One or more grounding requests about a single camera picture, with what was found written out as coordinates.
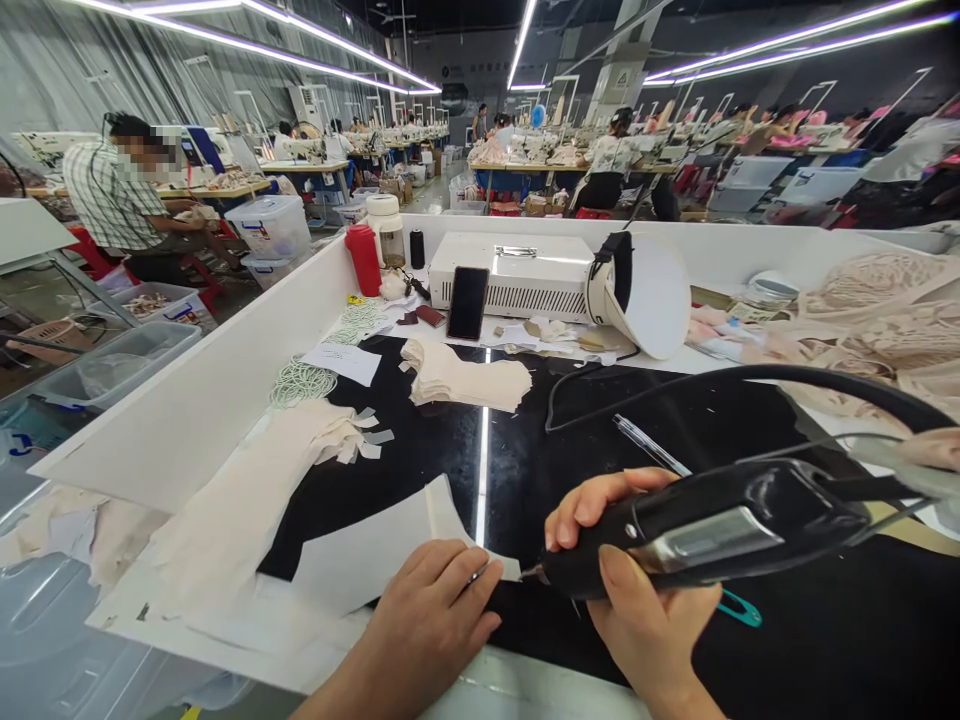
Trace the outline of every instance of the smartphone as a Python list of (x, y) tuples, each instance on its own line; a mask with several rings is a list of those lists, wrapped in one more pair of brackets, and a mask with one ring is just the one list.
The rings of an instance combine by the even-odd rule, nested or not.
[(479, 340), (490, 271), (458, 267), (453, 271), (453, 294), (447, 318), (447, 337)]

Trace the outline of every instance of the gray curtain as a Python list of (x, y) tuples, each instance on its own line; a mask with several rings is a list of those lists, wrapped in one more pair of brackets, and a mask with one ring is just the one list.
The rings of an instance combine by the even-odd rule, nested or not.
[[(354, 18), (348, 27), (329, 0), (300, 0), (299, 14), (378, 55), (383, 37)], [(372, 72), (375, 66), (312, 36), (279, 27), (249, 10), (183, 15), (185, 23), (222, 29), (303, 54), (325, 64)], [(199, 56), (209, 62), (187, 63)], [(0, 103), (0, 149), (32, 166), (10, 138), (24, 130), (100, 131), (103, 114), (127, 110), (155, 124), (213, 125), (212, 114), (229, 110), (255, 122), (250, 91), (268, 126), (293, 120), (289, 88), (326, 84), (344, 124), (377, 89), (207, 43), (182, 33), (59, 0), (6, 0), (0, 23), (0, 67), (8, 78)], [(386, 81), (385, 73), (375, 76)], [(99, 78), (91, 81), (88, 78)], [(380, 91), (384, 105), (387, 93)]]

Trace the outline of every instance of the ventilation grille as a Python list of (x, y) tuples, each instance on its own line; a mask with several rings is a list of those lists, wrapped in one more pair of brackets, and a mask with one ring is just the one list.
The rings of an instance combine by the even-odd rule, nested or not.
[[(445, 302), (450, 302), (453, 298), (453, 283), (444, 281), (440, 287), (440, 294)], [(571, 315), (583, 315), (587, 312), (583, 293), (538, 290), (512, 285), (487, 285), (485, 304), (487, 307)]]

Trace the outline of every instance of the plaid shirt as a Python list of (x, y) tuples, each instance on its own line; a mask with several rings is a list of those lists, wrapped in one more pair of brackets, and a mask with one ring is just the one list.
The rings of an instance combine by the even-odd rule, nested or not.
[(124, 179), (116, 146), (106, 140), (70, 147), (63, 156), (63, 179), (84, 227), (97, 245), (149, 250), (164, 236), (146, 219), (168, 216), (146, 180)]

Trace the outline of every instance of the led strip light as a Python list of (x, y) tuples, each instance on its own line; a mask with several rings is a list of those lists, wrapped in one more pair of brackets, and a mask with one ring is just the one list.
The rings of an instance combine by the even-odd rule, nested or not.
[(780, 47), (782, 45), (789, 45), (797, 40), (805, 40), (807, 38), (826, 35), (834, 30), (839, 30), (840, 28), (849, 27), (850, 25), (856, 25), (868, 20), (873, 20), (874, 18), (878, 18), (892, 12), (905, 10), (913, 7), (914, 5), (920, 5), (921, 3), (925, 2), (929, 2), (929, 0), (900, 0), (900, 2), (890, 3), (888, 5), (880, 5), (872, 8), (871, 10), (856, 13), (855, 15), (848, 15), (824, 25), (816, 25), (814, 27), (798, 30), (797, 32), (790, 33), (789, 35), (781, 35), (780, 37), (755, 43), (754, 45), (747, 45), (746, 47), (739, 48), (738, 50), (732, 50), (731, 52), (724, 53), (723, 55), (717, 55), (715, 57), (699, 60), (695, 63), (690, 63), (689, 65), (681, 65), (680, 67), (673, 68), (672, 70), (664, 70), (662, 72), (653, 73), (652, 75), (648, 75), (647, 79), (659, 80), (660, 78), (680, 75), (681, 73), (686, 73), (690, 70), (696, 70), (697, 68), (707, 67), (709, 65), (718, 65), (729, 60), (736, 60), (737, 58), (746, 57), (747, 55), (755, 55), (756, 53), (763, 52), (764, 50)]
[(429, 83), (428, 81), (420, 78), (413, 73), (401, 68), (398, 65), (395, 65), (388, 60), (385, 60), (373, 53), (367, 52), (363, 48), (360, 48), (353, 43), (344, 40), (338, 35), (334, 35), (323, 28), (320, 28), (312, 23), (303, 20), (295, 15), (283, 13), (279, 10), (275, 10), (270, 6), (259, 2), (258, 0), (200, 0), (198, 2), (189, 2), (189, 3), (166, 3), (166, 4), (150, 4), (143, 5), (141, 7), (126, 7), (119, 5), (113, 2), (104, 2), (103, 0), (64, 0), (64, 2), (70, 2), (76, 5), (81, 5), (83, 7), (89, 7), (96, 10), (101, 10), (103, 12), (110, 13), (112, 15), (118, 15), (126, 17), (129, 20), (134, 20), (137, 22), (143, 22), (150, 25), (155, 25), (162, 27), (167, 30), (172, 30), (174, 32), (182, 32), (187, 35), (193, 35), (194, 37), (202, 38), (204, 40), (209, 40), (211, 42), (218, 43), (220, 45), (228, 45), (240, 50), (245, 50), (247, 52), (252, 52), (258, 55), (263, 55), (264, 57), (270, 57), (274, 60), (279, 60), (280, 62), (285, 62), (291, 65), (297, 65), (304, 67), (310, 70), (314, 70), (318, 73), (325, 75), (335, 75), (347, 80), (354, 80), (365, 85), (372, 85), (374, 87), (383, 88), (384, 90), (391, 90), (393, 92), (398, 92), (406, 95), (409, 90), (405, 88), (398, 87), (396, 85), (391, 85), (389, 83), (380, 82), (378, 80), (373, 80), (362, 75), (357, 75), (348, 70), (343, 70), (341, 68), (331, 67), (329, 65), (324, 65), (322, 63), (309, 60), (307, 58), (299, 57), (291, 53), (286, 53), (281, 50), (276, 50), (265, 45), (260, 45), (258, 43), (245, 40), (243, 38), (238, 38), (231, 35), (221, 34), (213, 32), (211, 30), (205, 30), (203, 28), (198, 28), (193, 25), (186, 25), (174, 20), (168, 20), (166, 18), (158, 17), (159, 13), (176, 13), (176, 12), (203, 12), (208, 10), (222, 10), (229, 9), (231, 7), (237, 7), (238, 5), (243, 5), (245, 7), (250, 7), (251, 9), (260, 12), (263, 15), (269, 16), (274, 20), (283, 22), (286, 24), (293, 25), (305, 32), (314, 35), (328, 43), (337, 45), (342, 49), (350, 52), (353, 55), (363, 58), (369, 62), (372, 62), (376, 65), (379, 65), (390, 72), (396, 73), (402, 77), (410, 79), (420, 85), (426, 87), (429, 93), (439, 93), (440, 88)]
[(670, 87), (676, 85), (684, 85), (689, 82), (708, 80), (713, 77), (720, 77), (722, 75), (734, 75), (741, 72), (749, 72), (750, 70), (757, 70), (763, 67), (770, 67), (771, 65), (780, 65), (781, 63), (791, 62), (793, 60), (799, 60), (800, 58), (810, 57), (813, 55), (824, 55), (826, 53), (836, 52), (837, 50), (843, 50), (848, 47), (855, 45), (864, 45), (871, 42), (877, 42), (879, 40), (885, 40), (896, 35), (902, 35), (903, 33), (913, 32), (916, 30), (924, 30), (930, 27), (936, 27), (938, 25), (946, 25), (956, 18), (957, 13), (949, 13), (947, 15), (940, 15), (938, 17), (929, 18), (927, 20), (921, 20), (919, 22), (910, 23), (908, 25), (898, 25), (896, 27), (887, 28), (886, 30), (879, 30), (874, 33), (869, 33), (867, 35), (857, 35), (856, 37), (847, 38), (846, 40), (838, 40), (833, 43), (828, 43), (827, 45), (818, 45), (812, 48), (806, 48), (804, 50), (797, 50), (791, 53), (785, 53), (783, 55), (776, 55), (770, 58), (763, 58), (761, 60), (754, 60), (753, 62), (741, 63), (740, 65), (731, 65), (730, 67), (718, 68), (716, 70), (708, 70), (706, 72), (694, 73), (693, 75), (687, 75), (681, 78), (675, 79), (655, 79), (648, 77), (643, 82), (644, 87)]
[(523, 43), (527, 39), (530, 23), (533, 22), (533, 11), (536, 10), (536, 8), (537, 0), (527, 0), (527, 6), (523, 10), (523, 22), (520, 23), (520, 37), (517, 39), (517, 51), (513, 55), (513, 64), (510, 66), (510, 77), (507, 78), (508, 90), (510, 90), (510, 86), (513, 85), (513, 76), (517, 72), (517, 65), (520, 64), (520, 53), (523, 52)]

